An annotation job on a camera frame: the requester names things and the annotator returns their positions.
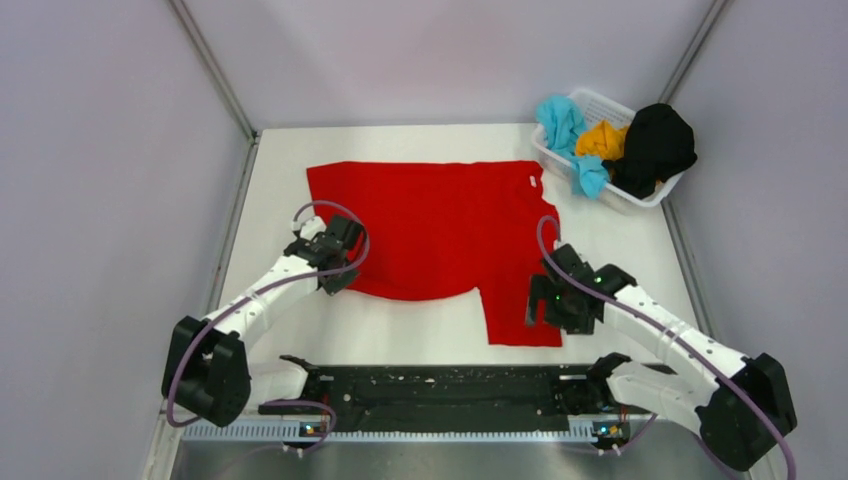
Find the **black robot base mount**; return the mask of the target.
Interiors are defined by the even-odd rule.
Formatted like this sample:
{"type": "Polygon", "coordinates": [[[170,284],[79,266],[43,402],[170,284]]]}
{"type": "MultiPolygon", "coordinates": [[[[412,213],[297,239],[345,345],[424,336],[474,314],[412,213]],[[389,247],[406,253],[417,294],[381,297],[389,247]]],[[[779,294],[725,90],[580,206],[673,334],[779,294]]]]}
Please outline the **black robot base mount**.
{"type": "Polygon", "coordinates": [[[587,365],[316,366],[296,406],[262,415],[336,413],[338,433],[529,433],[567,430],[578,415],[632,413],[589,380],[587,365]]]}

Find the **red t shirt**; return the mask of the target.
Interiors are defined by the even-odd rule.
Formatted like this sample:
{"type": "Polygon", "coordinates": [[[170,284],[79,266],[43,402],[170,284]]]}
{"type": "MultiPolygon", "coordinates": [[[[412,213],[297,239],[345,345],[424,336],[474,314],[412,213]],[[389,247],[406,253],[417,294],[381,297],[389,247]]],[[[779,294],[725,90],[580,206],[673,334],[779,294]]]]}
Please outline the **red t shirt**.
{"type": "Polygon", "coordinates": [[[340,204],[370,239],[354,291],[388,300],[430,301],[478,290],[488,341],[559,347],[559,329],[526,323],[532,276],[544,271],[539,220],[556,217],[543,198],[535,161],[478,163],[338,162],[310,167],[315,212],[329,220],[340,204]]]}

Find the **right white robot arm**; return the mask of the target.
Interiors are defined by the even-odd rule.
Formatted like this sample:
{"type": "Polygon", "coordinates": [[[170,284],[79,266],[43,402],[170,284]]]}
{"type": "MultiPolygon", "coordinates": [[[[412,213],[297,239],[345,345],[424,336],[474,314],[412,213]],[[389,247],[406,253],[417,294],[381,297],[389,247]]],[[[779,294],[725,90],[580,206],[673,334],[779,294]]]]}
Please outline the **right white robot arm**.
{"type": "Polygon", "coordinates": [[[797,461],[787,436],[798,425],[784,366],[773,356],[721,344],[652,299],[615,265],[595,271],[568,244],[543,249],[551,312],[600,322],[650,351],[661,373],[625,354],[592,366],[586,397],[600,412],[639,407],[689,431],[721,467],[746,472],[778,449],[790,479],[797,461]]]}

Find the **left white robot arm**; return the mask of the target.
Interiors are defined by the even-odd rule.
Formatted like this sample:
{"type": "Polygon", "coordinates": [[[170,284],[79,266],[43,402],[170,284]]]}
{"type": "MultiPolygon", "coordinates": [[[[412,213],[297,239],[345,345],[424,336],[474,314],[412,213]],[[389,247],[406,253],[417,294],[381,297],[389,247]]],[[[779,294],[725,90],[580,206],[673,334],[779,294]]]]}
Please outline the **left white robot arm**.
{"type": "Polygon", "coordinates": [[[349,255],[368,244],[358,218],[312,217],[294,233],[253,285],[203,318],[186,316],[175,325],[161,386],[168,414],[181,407],[218,427],[231,424],[259,397],[250,350],[301,300],[317,292],[332,296],[354,283],[362,261],[349,255]]]}

